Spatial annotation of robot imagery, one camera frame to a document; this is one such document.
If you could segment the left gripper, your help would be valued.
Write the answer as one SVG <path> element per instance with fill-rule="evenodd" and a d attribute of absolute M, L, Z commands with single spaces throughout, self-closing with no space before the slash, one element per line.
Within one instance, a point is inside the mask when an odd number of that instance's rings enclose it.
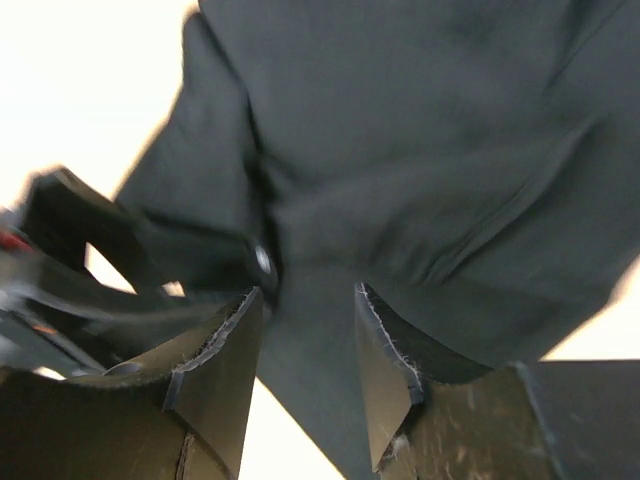
<path fill-rule="evenodd" d="M 3 364 L 99 375 L 208 321 L 217 293 L 171 296 L 135 219 L 65 167 L 31 177 L 1 214 Z"/>

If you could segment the black long sleeve shirt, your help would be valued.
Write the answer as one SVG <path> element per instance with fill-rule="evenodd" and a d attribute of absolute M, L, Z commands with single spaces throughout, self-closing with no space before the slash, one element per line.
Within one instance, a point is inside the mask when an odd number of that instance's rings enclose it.
<path fill-rule="evenodd" d="M 495 367 L 542 357 L 638 257 L 639 5 L 203 1 L 116 200 L 275 263 L 259 378 L 369 479 L 358 286 Z"/>

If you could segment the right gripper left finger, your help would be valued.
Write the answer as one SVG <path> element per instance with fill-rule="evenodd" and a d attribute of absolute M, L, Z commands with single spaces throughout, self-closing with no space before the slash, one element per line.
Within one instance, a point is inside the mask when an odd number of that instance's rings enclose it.
<path fill-rule="evenodd" d="M 250 292 L 111 369 L 1 371 L 5 479 L 235 479 L 263 330 Z"/>

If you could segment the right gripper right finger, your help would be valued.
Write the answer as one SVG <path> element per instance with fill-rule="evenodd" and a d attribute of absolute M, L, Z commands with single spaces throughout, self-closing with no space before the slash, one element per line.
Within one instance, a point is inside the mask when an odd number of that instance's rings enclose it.
<path fill-rule="evenodd" d="M 493 370 L 402 319 L 367 285 L 355 332 L 373 471 L 383 479 L 635 479 L 635 360 Z"/>

